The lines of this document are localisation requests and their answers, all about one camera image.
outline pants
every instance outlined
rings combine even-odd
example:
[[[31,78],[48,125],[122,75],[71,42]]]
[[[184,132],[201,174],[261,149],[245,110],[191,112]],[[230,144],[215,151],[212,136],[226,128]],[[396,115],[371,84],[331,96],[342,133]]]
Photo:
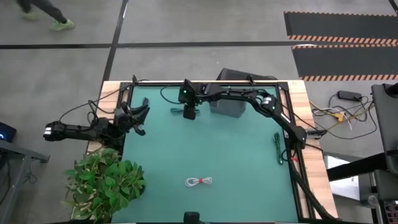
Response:
[[[61,10],[55,7],[49,0],[17,0],[17,3],[24,12],[30,12],[30,10],[32,10],[31,4],[33,4],[56,21],[61,23],[67,22],[67,19],[62,15]]]

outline power adapter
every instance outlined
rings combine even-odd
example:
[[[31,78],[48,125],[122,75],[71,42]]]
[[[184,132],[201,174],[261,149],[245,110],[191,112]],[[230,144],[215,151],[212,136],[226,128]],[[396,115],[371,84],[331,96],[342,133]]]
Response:
[[[337,98],[341,100],[350,100],[350,101],[359,102],[361,101],[362,94],[340,90],[337,92]]]

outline white cable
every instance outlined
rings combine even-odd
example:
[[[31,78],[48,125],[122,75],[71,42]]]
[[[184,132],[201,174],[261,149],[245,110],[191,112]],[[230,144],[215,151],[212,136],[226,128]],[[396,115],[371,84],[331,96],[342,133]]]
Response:
[[[213,181],[213,179],[211,177],[206,177],[206,178],[203,178],[203,179],[197,179],[197,178],[191,177],[191,178],[188,178],[185,181],[185,185],[187,187],[193,187],[193,186],[195,186],[196,184],[199,184],[199,183],[211,184],[212,181]]]
[[[340,110],[338,110],[338,109],[336,109],[336,108],[322,108],[322,109],[320,109],[320,110],[314,111],[313,113],[316,114],[317,112],[323,111],[323,110],[335,110],[335,111],[337,111],[337,112],[341,112]],[[353,131],[353,127],[352,127],[352,125],[351,125],[351,122],[349,121],[349,119],[347,118],[347,116],[346,116],[344,113],[343,113],[343,116],[347,119],[347,122],[348,122],[348,124],[349,124],[350,130]]]

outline desk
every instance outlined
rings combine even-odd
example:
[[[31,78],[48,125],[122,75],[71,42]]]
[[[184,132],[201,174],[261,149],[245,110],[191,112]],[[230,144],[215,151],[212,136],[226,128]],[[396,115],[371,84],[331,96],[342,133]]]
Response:
[[[242,81],[229,81],[230,83],[241,83]],[[258,83],[261,82],[273,82],[273,81],[257,81]],[[313,124],[312,113],[310,109],[310,104],[308,102],[307,92],[305,90],[305,84],[301,80],[294,80],[294,81],[278,81],[278,82],[287,82],[289,86],[289,93],[290,93],[290,100],[292,102],[292,107],[297,115],[299,115],[302,119],[306,122]],[[104,82],[103,88],[101,90],[101,97],[110,94],[111,92],[120,88],[121,82]],[[111,96],[101,100],[99,102],[99,107],[106,111],[112,111],[118,100],[119,93],[116,92]],[[286,104],[285,98],[281,97],[281,102]],[[113,118],[112,114],[104,114],[98,111],[98,116],[108,117],[109,119]],[[301,122],[300,120],[296,120],[297,125],[302,126],[303,128],[309,129],[305,123]],[[316,140],[309,139],[309,144],[313,144],[319,146],[319,142]],[[100,144],[97,142],[90,142],[88,145],[88,152],[94,151],[95,149],[99,148]],[[335,208],[333,196],[331,194],[329,180],[326,174],[325,164],[323,162],[322,153],[318,149],[314,149],[311,147],[306,147],[303,151],[303,160],[305,163],[306,173],[308,177],[309,186],[316,196],[316,198],[320,201],[320,203],[326,208],[326,210],[337,217],[337,211]],[[304,194],[299,190],[300,195],[300,202],[302,205],[303,216],[308,217],[308,209],[307,203]]]

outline green tool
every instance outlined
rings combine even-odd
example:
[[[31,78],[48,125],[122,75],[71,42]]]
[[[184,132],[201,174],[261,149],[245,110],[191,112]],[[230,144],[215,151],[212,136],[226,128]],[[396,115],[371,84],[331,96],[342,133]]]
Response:
[[[284,163],[282,160],[282,153],[280,153],[280,136],[279,133],[274,134],[274,143],[276,147],[277,160],[280,165]]]

